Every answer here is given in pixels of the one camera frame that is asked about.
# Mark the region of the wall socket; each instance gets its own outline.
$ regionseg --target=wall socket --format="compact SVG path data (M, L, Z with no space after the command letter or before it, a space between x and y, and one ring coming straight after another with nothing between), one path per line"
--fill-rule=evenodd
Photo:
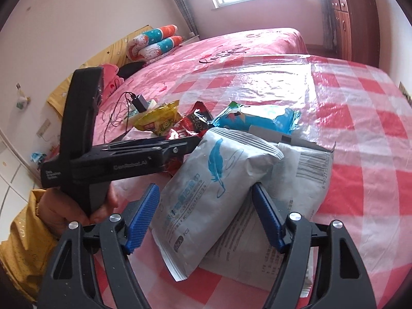
M408 91L406 90L405 86L403 85L402 82L399 83L399 90L403 94L403 96L406 97L407 102L409 105L412 107L412 98L411 95L409 95Z
M46 118L46 120L44 121L40 129L36 132L36 135L38 137L43 137L43 135L45 134L46 130L49 128L50 125L51 125L50 120Z

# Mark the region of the yellow sleeve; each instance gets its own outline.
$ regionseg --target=yellow sleeve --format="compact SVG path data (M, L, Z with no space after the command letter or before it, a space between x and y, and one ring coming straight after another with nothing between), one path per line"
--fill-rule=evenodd
M33 190L27 206L10 227L9 239L0 245L0 260L12 283L34 302L57 240L36 216L36 204L44 190Z

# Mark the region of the wardrobe drawer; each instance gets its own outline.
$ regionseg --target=wardrobe drawer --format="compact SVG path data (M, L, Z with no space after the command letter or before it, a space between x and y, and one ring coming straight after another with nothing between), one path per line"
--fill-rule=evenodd
M339 5L342 11L348 12L348 5L346 4L346 0L339 0Z
M340 10L340 1L339 0L332 0L331 4L332 4L333 9Z

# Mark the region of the red snack wrapper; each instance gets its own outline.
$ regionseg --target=red snack wrapper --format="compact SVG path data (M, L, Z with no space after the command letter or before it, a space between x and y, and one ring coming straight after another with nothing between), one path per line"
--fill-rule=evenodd
M204 103L197 101L192 110L168 131L166 139L179 139L190 136L202 138L209 129L209 122L212 119L212 115ZM172 158L166 165L166 172L175 175L182 164L183 157Z

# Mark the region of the hand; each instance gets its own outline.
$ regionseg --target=hand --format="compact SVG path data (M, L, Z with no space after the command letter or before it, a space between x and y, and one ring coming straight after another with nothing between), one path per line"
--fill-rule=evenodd
M90 218L68 195L57 188L50 188L40 199L38 216L53 234L61 236L70 222L77 221L83 226L102 222L116 207L117 197L111 185L106 201Z

